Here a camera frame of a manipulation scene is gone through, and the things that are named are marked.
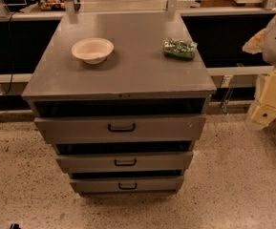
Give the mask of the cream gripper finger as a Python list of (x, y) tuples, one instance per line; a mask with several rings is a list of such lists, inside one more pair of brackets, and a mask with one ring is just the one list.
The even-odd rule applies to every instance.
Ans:
[(243, 45), (243, 51), (251, 54), (256, 54), (262, 51), (264, 36), (266, 29), (258, 31)]
[(276, 111), (257, 106), (251, 116), (251, 121), (262, 126), (268, 126), (276, 118)]

